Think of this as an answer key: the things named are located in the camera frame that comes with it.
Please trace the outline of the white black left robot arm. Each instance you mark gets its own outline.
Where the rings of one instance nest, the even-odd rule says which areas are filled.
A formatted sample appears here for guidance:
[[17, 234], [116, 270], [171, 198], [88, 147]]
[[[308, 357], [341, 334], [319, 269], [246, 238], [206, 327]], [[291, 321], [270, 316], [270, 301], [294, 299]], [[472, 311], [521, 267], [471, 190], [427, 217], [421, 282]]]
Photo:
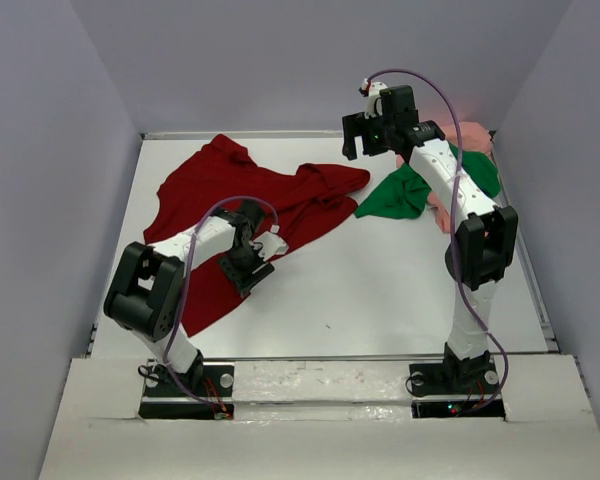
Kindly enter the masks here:
[[194, 226], [172, 237], [125, 247], [104, 300], [105, 316], [132, 332], [154, 354], [175, 392], [195, 392], [203, 355], [189, 340], [184, 306], [191, 274], [212, 258], [241, 297], [274, 271], [287, 251], [274, 207], [250, 196], [213, 205]]

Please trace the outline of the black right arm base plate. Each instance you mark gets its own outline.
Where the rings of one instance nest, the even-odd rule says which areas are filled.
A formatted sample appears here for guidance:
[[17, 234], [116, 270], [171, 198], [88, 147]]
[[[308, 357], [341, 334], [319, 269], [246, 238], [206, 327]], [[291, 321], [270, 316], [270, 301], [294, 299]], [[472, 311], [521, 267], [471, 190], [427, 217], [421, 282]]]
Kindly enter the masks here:
[[493, 361], [467, 376], [456, 376], [442, 362], [409, 366], [405, 389], [415, 419], [506, 417]]

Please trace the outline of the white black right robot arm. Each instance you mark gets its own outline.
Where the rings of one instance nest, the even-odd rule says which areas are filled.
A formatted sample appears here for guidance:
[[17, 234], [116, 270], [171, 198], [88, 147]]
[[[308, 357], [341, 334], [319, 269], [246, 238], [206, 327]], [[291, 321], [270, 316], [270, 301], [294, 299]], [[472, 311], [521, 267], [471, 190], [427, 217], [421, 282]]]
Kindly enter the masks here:
[[451, 332], [441, 361], [411, 365], [411, 392], [416, 397], [493, 392], [499, 378], [489, 352], [488, 321], [497, 284], [513, 260], [517, 212], [481, 191], [462, 167], [459, 149], [435, 122], [420, 121], [411, 87], [365, 82], [360, 93], [365, 109], [342, 120], [344, 156], [356, 159], [358, 146], [367, 156], [400, 155], [451, 216], [445, 253], [457, 284]]

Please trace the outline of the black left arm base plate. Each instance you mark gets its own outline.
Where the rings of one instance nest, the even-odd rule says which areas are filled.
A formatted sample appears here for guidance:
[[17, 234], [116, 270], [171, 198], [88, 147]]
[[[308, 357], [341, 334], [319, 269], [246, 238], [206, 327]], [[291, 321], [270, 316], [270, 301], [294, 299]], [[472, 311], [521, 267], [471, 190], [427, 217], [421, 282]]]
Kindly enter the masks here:
[[232, 420], [235, 365], [206, 362], [188, 377], [147, 361], [137, 368], [142, 378], [138, 415], [146, 420]]

